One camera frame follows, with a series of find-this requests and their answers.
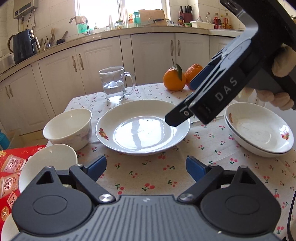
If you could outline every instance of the cherry print tablecloth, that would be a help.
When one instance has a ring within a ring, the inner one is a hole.
[[[163,84],[136,86],[135,92],[124,102],[157,99],[174,104],[181,102],[191,91],[168,91]],[[296,152],[280,158],[262,158],[242,148],[232,137],[224,119],[218,118],[208,125],[194,124],[186,138],[170,150],[153,156],[128,156],[110,150],[101,144],[95,134],[97,121],[116,104],[109,103],[104,93],[95,93],[71,100],[65,111],[87,108],[92,111],[92,137],[90,143],[77,152],[78,162],[85,164],[105,155],[107,169],[98,183],[118,197],[120,194],[178,196],[195,183],[185,168],[187,155],[193,155],[204,164],[236,170],[248,166],[266,185],[281,204],[281,218],[275,234],[286,235],[291,200],[296,189]],[[296,237],[296,209],[292,216],[292,233]]]

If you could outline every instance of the knife block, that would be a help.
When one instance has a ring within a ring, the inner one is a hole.
[[[192,21],[192,13],[183,13],[183,18],[185,23],[190,23]]]

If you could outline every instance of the snack bag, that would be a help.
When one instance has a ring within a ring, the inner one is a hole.
[[[0,232],[20,195],[18,183],[28,158],[45,146],[25,147],[0,151]]]

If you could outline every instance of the glass of water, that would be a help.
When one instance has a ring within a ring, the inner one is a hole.
[[[135,80],[131,73],[124,72],[124,67],[110,67],[99,71],[106,98],[110,102],[121,101],[124,96],[130,95],[135,89]],[[133,82],[130,92],[124,88],[124,77],[129,76]]]

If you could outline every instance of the hand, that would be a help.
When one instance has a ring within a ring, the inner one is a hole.
[[[296,52],[289,46],[283,47],[284,51],[274,59],[272,65],[272,73],[278,77],[284,77],[290,73],[290,71],[296,65]],[[240,93],[240,99],[248,98],[253,92],[252,88],[245,87]],[[257,96],[261,101],[270,102],[273,106],[279,107],[281,110],[288,110],[294,106],[294,101],[290,98],[290,95],[286,92],[273,94],[271,91],[259,91],[256,90]]]

